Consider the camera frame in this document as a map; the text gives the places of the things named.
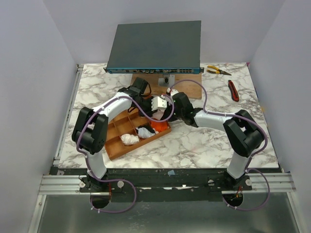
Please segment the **pink navy-trimmed underwear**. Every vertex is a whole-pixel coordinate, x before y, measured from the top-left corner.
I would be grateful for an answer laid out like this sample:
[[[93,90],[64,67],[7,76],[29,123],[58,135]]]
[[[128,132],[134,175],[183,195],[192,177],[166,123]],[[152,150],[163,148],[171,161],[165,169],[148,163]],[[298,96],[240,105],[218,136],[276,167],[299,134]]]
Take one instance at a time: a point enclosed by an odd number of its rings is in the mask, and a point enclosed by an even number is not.
[[[163,118],[164,112],[161,110],[157,110],[155,113],[152,114],[152,119],[157,120],[157,121],[162,121],[165,118]]]

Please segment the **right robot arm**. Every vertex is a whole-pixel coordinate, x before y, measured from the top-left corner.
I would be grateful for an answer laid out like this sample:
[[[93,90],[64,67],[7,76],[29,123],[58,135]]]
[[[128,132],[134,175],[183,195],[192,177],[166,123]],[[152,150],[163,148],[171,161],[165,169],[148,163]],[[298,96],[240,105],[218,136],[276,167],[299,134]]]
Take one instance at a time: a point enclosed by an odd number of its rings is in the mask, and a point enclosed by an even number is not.
[[[260,127],[246,110],[236,113],[208,112],[204,108],[194,108],[188,96],[183,92],[167,91],[168,106],[162,118],[169,121],[182,120],[188,126],[211,128],[224,131],[233,149],[233,155],[224,174],[224,186],[235,190],[241,185],[252,157],[264,150],[259,148],[262,143],[267,146],[268,139]]]

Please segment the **brown compartment tray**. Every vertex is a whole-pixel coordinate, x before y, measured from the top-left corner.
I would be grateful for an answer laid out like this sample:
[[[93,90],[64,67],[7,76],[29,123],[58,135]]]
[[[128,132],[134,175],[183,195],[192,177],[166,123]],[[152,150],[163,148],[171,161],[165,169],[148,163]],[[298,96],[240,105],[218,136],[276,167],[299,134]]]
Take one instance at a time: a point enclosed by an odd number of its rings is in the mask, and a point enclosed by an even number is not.
[[[166,129],[162,129],[159,133],[145,139],[138,135],[138,127],[140,126],[151,127],[154,126],[154,123],[145,117],[140,117],[138,110],[133,110],[130,113],[123,111],[108,124],[105,149],[110,160],[117,159],[171,132],[171,126],[166,123]],[[137,136],[138,142],[133,145],[126,145],[121,139],[124,134]]]

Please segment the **white pink-trimmed underwear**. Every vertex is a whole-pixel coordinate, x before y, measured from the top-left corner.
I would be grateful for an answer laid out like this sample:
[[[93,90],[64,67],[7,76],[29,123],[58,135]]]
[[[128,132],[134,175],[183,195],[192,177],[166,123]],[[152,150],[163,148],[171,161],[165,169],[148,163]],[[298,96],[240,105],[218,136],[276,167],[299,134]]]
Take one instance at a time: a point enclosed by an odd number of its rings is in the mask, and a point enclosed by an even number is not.
[[[139,137],[137,135],[126,133],[121,136],[121,141],[126,146],[131,146],[139,143]]]

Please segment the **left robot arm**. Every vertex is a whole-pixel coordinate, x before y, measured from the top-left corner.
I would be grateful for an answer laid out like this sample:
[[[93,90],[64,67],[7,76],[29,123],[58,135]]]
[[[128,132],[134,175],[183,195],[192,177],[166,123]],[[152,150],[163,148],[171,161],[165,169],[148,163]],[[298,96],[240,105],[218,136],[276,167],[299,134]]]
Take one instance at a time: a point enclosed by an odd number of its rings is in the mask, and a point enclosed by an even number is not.
[[[91,186],[98,192],[104,191],[108,185],[104,177],[107,169],[101,153],[106,143],[108,124],[130,108],[139,109],[144,117],[151,117],[151,93],[144,94],[146,88],[150,89],[150,84],[136,78],[132,85],[121,88],[102,105],[94,109],[83,107],[79,112],[71,138],[77,151],[84,155],[87,173],[92,177]]]

